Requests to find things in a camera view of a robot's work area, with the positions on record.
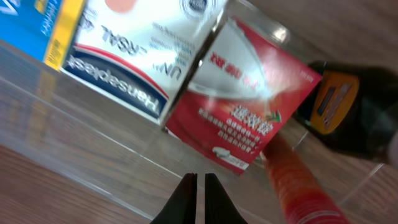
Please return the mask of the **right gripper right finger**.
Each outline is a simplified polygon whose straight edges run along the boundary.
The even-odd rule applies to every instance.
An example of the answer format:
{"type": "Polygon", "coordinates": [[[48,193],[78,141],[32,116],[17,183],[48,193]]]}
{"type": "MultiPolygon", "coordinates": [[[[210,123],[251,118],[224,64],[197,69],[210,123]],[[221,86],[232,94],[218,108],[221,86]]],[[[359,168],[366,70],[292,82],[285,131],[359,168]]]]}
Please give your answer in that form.
{"type": "Polygon", "coordinates": [[[248,224],[213,173],[205,175],[205,223],[248,224]]]}

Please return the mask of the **white and navy box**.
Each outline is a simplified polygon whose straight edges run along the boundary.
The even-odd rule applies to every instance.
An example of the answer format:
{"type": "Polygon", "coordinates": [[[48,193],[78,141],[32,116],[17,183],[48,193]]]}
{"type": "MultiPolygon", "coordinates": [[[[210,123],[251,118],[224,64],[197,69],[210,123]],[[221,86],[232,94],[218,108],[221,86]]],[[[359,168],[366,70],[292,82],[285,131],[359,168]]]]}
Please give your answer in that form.
{"type": "Polygon", "coordinates": [[[88,0],[62,71],[160,124],[225,0],[88,0]]]}

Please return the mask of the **dark bottle white cap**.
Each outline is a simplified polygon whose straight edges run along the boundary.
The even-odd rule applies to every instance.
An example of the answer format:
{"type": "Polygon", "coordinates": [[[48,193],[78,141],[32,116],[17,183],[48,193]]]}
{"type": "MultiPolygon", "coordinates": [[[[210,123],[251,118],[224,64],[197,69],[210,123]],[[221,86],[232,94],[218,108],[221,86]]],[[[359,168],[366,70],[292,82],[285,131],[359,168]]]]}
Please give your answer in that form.
{"type": "Polygon", "coordinates": [[[397,167],[397,72],[315,61],[321,82],[294,118],[332,151],[397,167]]]}

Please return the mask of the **blue yellow VapoDrops box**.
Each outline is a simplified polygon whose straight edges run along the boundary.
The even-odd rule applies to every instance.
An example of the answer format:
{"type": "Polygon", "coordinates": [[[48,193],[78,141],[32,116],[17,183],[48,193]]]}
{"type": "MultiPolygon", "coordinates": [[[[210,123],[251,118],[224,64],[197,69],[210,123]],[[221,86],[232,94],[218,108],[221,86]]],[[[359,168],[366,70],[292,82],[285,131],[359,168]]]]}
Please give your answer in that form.
{"type": "Polygon", "coordinates": [[[85,0],[1,0],[1,40],[59,70],[85,0]]]}

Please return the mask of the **red cardboard box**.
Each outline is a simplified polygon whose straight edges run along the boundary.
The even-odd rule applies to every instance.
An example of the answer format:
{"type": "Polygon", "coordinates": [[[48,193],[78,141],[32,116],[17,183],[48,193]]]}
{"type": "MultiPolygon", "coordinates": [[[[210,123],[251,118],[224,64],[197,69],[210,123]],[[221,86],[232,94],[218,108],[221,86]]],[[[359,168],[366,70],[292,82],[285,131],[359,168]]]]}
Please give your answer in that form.
{"type": "Polygon", "coordinates": [[[247,24],[229,19],[166,128],[200,154],[241,174],[320,80],[247,24]]]}

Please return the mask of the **orange bottle white cap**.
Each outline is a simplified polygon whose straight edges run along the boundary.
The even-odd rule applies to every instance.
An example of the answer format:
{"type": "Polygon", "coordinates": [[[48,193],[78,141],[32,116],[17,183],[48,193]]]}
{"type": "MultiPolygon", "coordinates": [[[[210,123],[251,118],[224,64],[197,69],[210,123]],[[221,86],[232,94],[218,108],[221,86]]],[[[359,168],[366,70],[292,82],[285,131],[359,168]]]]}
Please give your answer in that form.
{"type": "Polygon", "coordinates": [[[287,223],[349,224],[293,147],[276,134],[263,150],[263,161],[287,223]]]}

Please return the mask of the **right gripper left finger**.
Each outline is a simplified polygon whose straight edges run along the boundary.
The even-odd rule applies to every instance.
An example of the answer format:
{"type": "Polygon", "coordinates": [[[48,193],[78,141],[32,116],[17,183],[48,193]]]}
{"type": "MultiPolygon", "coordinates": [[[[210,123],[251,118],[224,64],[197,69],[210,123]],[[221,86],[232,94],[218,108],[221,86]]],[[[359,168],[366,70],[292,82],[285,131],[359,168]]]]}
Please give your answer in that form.
{"type": "Polygon", "coordinates": [[[150,224],[195,224],[197,177],[194,173],[185,174],[163,209],[150,224]]]}

